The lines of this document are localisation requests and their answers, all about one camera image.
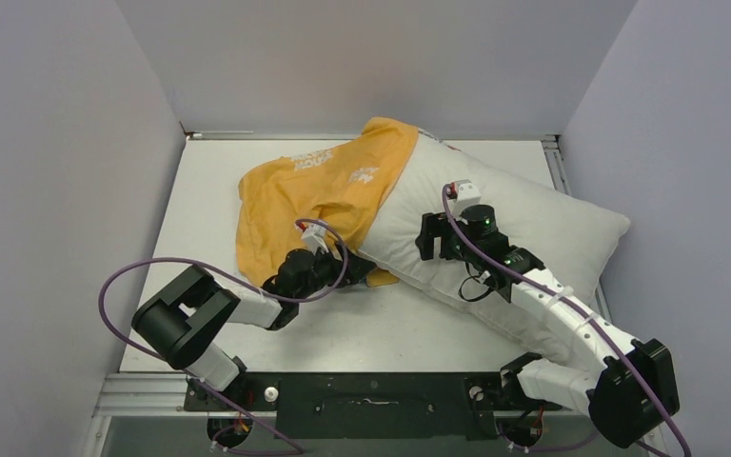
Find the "yellow and blue pillowcase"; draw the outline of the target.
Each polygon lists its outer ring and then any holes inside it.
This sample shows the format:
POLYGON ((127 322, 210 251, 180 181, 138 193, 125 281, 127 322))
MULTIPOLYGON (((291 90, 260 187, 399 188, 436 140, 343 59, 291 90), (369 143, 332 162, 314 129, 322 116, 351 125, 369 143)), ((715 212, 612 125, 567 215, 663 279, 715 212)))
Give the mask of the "yellow and blue pillowcase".
POLYGON ((287 253, 304 244, 295 224, 301 218, 325 221, 357 250, 418 138, 415 126, 374 117, 347 143, 248 171, 238 185, 239 271, 256 285, 274 275, 287 253))

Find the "white pillow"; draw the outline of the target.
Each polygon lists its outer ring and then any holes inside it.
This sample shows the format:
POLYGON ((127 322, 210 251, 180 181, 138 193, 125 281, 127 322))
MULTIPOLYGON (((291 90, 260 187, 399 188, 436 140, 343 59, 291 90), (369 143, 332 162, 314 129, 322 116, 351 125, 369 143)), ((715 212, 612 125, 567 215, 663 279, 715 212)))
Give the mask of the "white pillow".
POLYGON ((523 348, 578 368, 576 352, 530 312, 496 292, 473 302, 481 287, 475 282, 465 287, 463 282, 475 268, 440 256, 421 259, 416 240, 424 215, 443 212, 443 185, 464 179, 479 190, 482 203, 494 210, 491 226, 463 229, 473 244, 496 259, 524 248, 543 261, 562 285, 572 287, 576 299, 589 302, 630 220, 493 168, 425 131, 359 247, 360 256, 427 295, 473 314, 523 348))

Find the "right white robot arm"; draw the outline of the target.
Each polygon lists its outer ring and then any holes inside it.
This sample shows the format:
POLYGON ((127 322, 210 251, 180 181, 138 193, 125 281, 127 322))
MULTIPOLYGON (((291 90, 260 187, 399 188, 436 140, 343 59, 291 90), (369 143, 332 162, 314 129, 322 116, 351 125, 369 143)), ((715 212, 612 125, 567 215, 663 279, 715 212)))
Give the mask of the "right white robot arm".
POLYGON ((529 352, 501 371, 500 394, 512 407, 542 401, 587 416, 617 447, 630 447, 680 409, 672 356, 657 339, 642 342, 579 300, 526 248, 499 232, 489 205, 461 219, 426 213, 415 244, 424 261, 464 263, 483 283, 567 346, 569 368, 529 352))

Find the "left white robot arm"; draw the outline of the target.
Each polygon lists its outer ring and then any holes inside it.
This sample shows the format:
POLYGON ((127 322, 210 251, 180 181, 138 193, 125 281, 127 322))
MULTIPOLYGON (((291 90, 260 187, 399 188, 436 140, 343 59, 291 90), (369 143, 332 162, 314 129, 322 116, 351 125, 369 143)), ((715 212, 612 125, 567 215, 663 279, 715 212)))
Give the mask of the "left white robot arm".
POLYGON ((131 326, 174 369, 208 385, 208 397, 222 409, 242 404, 247 367, 226 354, 214 339, 227 323, 279 330, 299 312, 299 302, 328 288, 361 284, 376 265, 336 247, 347 260, 306 248, 290 251, 264 292, 244 296, 223 288, 199 266, 190 266, 166 284, 133 315, 131 326))

